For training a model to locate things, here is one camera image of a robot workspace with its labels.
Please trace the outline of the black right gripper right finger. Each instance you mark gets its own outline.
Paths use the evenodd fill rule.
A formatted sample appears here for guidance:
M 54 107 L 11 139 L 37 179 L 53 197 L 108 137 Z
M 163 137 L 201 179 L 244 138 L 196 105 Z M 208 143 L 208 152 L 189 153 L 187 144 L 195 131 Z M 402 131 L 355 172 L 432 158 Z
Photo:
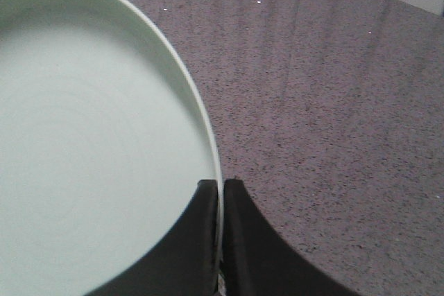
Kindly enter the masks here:
M 293 250 L 271 227 L 244 183 L 223 194 L 223 264 L 227 295 L 356 295 Z

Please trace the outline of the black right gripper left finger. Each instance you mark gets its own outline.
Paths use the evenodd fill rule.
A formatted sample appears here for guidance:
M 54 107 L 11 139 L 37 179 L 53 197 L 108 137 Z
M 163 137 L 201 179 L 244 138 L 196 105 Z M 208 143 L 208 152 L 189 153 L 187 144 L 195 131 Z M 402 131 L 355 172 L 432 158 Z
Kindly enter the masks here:
M 213 295 L 219 243 L 219 192 L 201 180 L 186 209 L 141 259 L 89 295 Z

